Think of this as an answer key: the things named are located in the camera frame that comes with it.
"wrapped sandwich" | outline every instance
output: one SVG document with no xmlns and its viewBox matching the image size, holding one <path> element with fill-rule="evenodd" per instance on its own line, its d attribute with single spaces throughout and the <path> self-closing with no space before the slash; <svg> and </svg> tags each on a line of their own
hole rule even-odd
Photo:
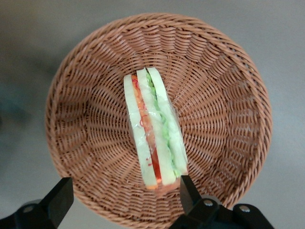
<svg viewBox="0 0 305 229">
<path fill-rule="evenodd" d="M 146 188 L 167 187 L 167 191 L 176 188 L 181 175 L 188 173 L 187 156 L 159 72 L 156 68 L 144 68 L 136 75 L 126 75 L 124 92 Z"/>
</svg>

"wicker basket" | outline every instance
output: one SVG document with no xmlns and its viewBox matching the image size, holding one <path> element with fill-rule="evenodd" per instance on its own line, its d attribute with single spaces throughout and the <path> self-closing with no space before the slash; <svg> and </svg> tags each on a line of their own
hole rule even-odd
<svg viewBox="0 0 305 229">
<path fill-rule="evenodd" d="M 155 66 L 179 116 L 189 172 L 201 194 L 230 207 L 256 179 L 270 145 L 271 108 L 245 51 L 219 30 L 164 13 L 109 23 L 63 60 L 46 107 L 51 157 L 75 195 L 131 228 L 167 228 L 179 190 L 160 199 L 144 188 L 128 127 L 123 77 Z"/>
</svg>

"gray floor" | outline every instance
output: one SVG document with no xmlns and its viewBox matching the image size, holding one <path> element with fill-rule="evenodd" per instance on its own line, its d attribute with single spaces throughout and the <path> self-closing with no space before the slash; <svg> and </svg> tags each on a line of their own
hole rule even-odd
<svg viewBox="0 0 305 229">
<path fill-rule="evenodd" d="M 270 94 L 274 134 L 264 168 L 241 202 L 275 228 L 305 228 L 305 1 L 0 1 L 0 218 L 58 181 L 44 135 L 48 88 L 91 31 L 141 12 L 194 16 L 244 47 Z M 76 200 L 60 228 L 121 228 Z"/>
</svg>

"lettuce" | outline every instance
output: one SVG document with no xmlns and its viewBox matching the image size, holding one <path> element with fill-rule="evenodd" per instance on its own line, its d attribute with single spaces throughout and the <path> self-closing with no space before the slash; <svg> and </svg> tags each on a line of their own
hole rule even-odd
<svg viewBox="0 0 305 229">
<path fill-rule="evenodd" d="M 159 112 L 159 114 L 161 116 L 161 120 L 162 120 L 162 124 L 163 124 L 163 128 L 162 128 L 163 138 L 166 140 L 167 147 L 170 149 L 170 152 L 171 152 L 171 148 L 170 148 L 170 136 L 169 136 L 169 128 L 168 128 L 168 125 L 169 125 L 168 124 L 168 120 L 166 119 L 166 116 L 164 115 L 164 113 L 159 108 L 156 89 L 154 87 L 152 77 L 151 77 L 151 75 L 148 72 L 146 73 L 146 78 L 147 78 L 147 82 L 148 82 L 148 85 L 150 87 L 151 93 L 153 94 L 153 98 L 154 98 L 154 103 L 153 104 L 154 104 L 154 107 L 156 108 L 156 110 Z M 173 153 L 171 153 L 171 159 L 172 159 L 172 168 L 173 168 L 173 171 L 174 171 L 176 177 L 179 177 L 181 175 L 181 173 L 176 168 L 176 166 L 174 164 L 174 154 Z"/>
</svg>

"sandwich filling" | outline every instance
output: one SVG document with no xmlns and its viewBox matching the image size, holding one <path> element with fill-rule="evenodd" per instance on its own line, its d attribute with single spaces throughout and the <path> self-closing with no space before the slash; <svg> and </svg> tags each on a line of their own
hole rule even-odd
<svg viewBox="0 0 305 229">
<path fill-rule="evenodd" d="M 166 118 L 166 115 L 159 108 L 156 89 L 153 84 L 152 77 L 150 76 L 150 74 L 148 72 L 146 72 L 146 79 L 147 79 L 150 91 L 153 95 L 154 107 L 155 107 L 156 111 L 159 113 L 161 120 L 162 120 L 162 124 L 163 124 L 162 137 L 166 141 L 166 145 L 170 151 L 171 147 L 170 147 L 168 120 Z M 133 85 L 133 91 L 134 91 L 134 95 L 136 98 L 137 106 L 138 106 L 140 116 L 141 116 L 140 125 L 144 128 L 146 141 L 148 143 L 150 153 L 151 153 L 152 163 L 149 164 L 149 166 L 153 166 L 153 170 L 154 170 L 154 173 L 156 176 L 157 183 L 161 183 L 162 177 L 161 177 L 161 172 L 160 172 L 160 165 L 159 165 L 159 159 L 158 159 L 157 148 L 156 148 L 156 143 L 155 143 L 155 135 L 153 132 L 153 126 L 152 126 L 151 119 L 149 117 L 147 108 L 145 106 L 145 103 L 144 103 L 144 100 L 142 97 L 142 93 L 141 93 L 141 90 L 139 87 L 138 77 L 136 75 L 132 75 L 132 85 Z M 174 164 L 174 154 L 173 153 L 171 153 L 171 165 L 172 165 L 172 169 L 173 169 L 175 176 L 179 177 L 181 175 L 181 172 L 176 168 L 176 166 Z"/>
</svg>

